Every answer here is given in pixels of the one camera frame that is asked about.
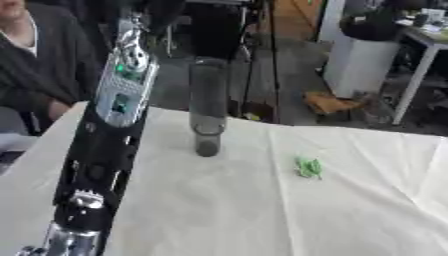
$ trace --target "robotic arm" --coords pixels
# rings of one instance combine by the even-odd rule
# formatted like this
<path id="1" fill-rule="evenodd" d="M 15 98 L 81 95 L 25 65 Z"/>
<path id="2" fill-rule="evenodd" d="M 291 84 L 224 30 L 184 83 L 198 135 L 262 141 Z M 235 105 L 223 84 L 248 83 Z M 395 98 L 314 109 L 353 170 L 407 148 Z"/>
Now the robotic arm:
<path id="1" fill-rule="evenodd" d="M 26 247 L 18 256 L 103 255 L 131 175 L 159 70 L 152 47 L 144 47 L 144 36 L 163 31 L 183 3 L 121 2 L 138 11 L 132 13 L 131 28 L 109 55 L 96 97 L 79 123 L 53 199 L 56 210 L 44 244 Z M 149 27 L 141 21 L 147 6 Z"/>

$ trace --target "green led light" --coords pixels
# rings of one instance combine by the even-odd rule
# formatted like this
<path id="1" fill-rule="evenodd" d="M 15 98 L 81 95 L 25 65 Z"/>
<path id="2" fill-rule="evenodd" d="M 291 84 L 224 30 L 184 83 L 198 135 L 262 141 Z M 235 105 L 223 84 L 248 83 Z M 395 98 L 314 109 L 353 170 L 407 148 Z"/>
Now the green led light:
<path id="1" fill-rule="evenodd" d="M 124 71 L 124 66 L 121 65 L 121 64 L 119 64 L 119 65 L 117 65 L 116 70 L 117 70 L 118 72 L 123 72 L 123 71 Z"/>

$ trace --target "table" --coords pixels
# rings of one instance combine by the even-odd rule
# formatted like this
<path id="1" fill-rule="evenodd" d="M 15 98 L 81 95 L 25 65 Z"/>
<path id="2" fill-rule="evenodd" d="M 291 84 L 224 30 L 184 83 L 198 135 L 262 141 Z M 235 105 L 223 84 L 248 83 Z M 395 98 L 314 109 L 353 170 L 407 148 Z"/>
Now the table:
<path id="1" fill-rule="evenodd" d="M 82 105 L 0 177 L 0 255 L 40 244 Z M 188 114 L 151 109 L 107 256 L 442 256 L 445 138 L 229 120 L 215 158 Z M 318 158 L 323 180 L 294 172 Z"/>
<path id="2" fill-rule="evenodd" d="M 414 99 L 418 88 L 423 82 L 426 73 L 428 72 L 431 64 L 434 62 L 437 54 L 441 50 L 448 50 L 448 36 L 438 35 L 434 33 L 425 32 L 422 29 L 415 27 L 406 27 L 403 31 L 404 36 L 408 36 L 417 42 L 427 47 L 425 54 L 423 55 L 420 64 L 415 70 L 412 79 L 407 86 L 400 103 L 396 109 L 393 124 L 399 125 L 406 114 L 409 105 Z"/>

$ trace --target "person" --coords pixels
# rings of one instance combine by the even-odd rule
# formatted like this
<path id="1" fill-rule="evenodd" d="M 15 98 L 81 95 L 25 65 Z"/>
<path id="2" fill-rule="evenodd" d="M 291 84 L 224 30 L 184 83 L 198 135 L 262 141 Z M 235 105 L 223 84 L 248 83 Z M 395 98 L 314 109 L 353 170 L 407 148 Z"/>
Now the person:
<path id="1" fill-rule="evenodd" d="M 0 0 L 0 106 L 32 113 L 46 130 L 94 96 L 100 67 L 69 11 Z"/>

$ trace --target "table leg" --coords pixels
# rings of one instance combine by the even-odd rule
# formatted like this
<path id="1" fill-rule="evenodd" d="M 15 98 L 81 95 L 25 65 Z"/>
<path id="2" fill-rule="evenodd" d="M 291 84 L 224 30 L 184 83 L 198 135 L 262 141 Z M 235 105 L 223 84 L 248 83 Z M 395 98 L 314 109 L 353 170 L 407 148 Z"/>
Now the table leg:
<path id="1" fill-rule="evenodd" d="M 439 50 L 440 47 L 438 45 L 432 45 L 431 47 L 428 47 L 428 49 L 426 49 L 426 52 L 422 60 L 420 61 L 417 70 L 412 76 L 412 79 L 408 87 L 406 88 L 403 96 L 401 97 L 400 103 L 398 104 L 393 122 L 394 125 L 399 125 L 401 123 L 404 115 L 406 114 L 406 111 L 409 108 L 409 105 L 412 102 L 412 99 L 414 99 L 414 96 L 417 93 L 418 88 L 423 82 L 426 73 L 428 73 L 428 70 L 431 67 L 431 64 L 434 62 L 434 59 L 437 56 Z"/>

